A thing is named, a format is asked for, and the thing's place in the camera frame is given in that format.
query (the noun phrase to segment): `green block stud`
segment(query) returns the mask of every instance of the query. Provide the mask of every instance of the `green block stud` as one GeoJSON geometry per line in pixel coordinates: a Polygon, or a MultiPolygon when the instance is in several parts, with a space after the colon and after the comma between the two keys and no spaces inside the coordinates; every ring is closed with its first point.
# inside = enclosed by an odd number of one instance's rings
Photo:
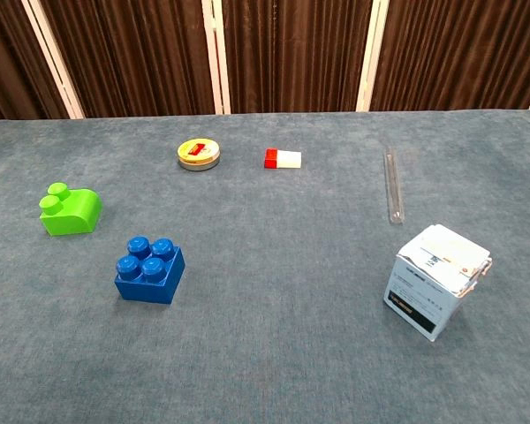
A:
{"type": "Polygon", "coordinates": [[[102,202],[98,194],[87,188],[69,190],[65,183],[53,183],[39,207],[39,219],[49,235],[64,236],[94,231],[102,202]]]}

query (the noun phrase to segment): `blue block stud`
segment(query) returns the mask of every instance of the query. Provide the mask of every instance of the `blue block stud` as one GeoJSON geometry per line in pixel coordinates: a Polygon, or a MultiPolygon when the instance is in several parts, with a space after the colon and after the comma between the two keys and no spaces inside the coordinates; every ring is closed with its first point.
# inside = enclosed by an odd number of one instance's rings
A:
{"type": "Polygon", "coordinates": [[[116,287],[124,299],[170,304],[185,269],[180,247],[168,238],[153,245],[143,236],[127,243],[128,255],[116,263],[116,287]]]}

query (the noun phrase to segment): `cardboard box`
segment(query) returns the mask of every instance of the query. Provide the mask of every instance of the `cardboard box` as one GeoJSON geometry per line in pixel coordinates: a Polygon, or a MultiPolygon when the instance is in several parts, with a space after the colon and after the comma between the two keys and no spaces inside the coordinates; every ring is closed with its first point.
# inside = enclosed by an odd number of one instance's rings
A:
{"type": "Polygon", "coordinates": [[[491,264],[488,250],[431,225],[398,252],[384,301],[433,342],[491,264]]]}

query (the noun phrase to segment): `box label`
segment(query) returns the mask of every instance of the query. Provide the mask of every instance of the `box label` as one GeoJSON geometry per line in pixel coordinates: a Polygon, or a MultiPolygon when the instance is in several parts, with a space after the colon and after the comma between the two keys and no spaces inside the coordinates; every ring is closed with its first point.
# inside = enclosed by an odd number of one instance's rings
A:
{"type": "Polygon", "coordinates": [[[413,308],[412,305],[400,298],[395,292],[389,291],[389,300],[407,314],[413,321],[420,325],[428,333],[435,329],[435,324],[413,308]]]}
{"type": "MultiPolygon", "coordinates": [[[[401,299],[403,304],[428,320],[433,328],[442,322],[443,314],[449,312],[445,291],[438,288],[424,273],[408,266],[404,261],[398,261],[393,269],[389,280],[389,291],[401,299]]],[[[397,306],[411,316],[400,305],[397,306]]]]}

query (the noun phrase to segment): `curtain fold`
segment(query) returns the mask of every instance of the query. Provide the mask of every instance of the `curtain fold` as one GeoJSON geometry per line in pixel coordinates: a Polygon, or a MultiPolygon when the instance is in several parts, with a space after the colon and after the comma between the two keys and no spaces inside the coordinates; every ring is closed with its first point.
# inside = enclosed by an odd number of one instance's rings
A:
{"type": "Polygon", "coordinates": [[[214,113],[200,0],[42,0],[87,117],[214,113]]]}
{"type": "Polygon", "coordinates": [[[223,0],[231,111],[355,110],[370,0],[223,0]]]}
{"type": "Polygon", "coordinates": [[[371,110],[527,109],[530,0],[391,0],[371,110]]]}
{"type": "Polygon", "coordinates": [[[66,117],[21,3],[0,1],[0,119],[66,117]]]}

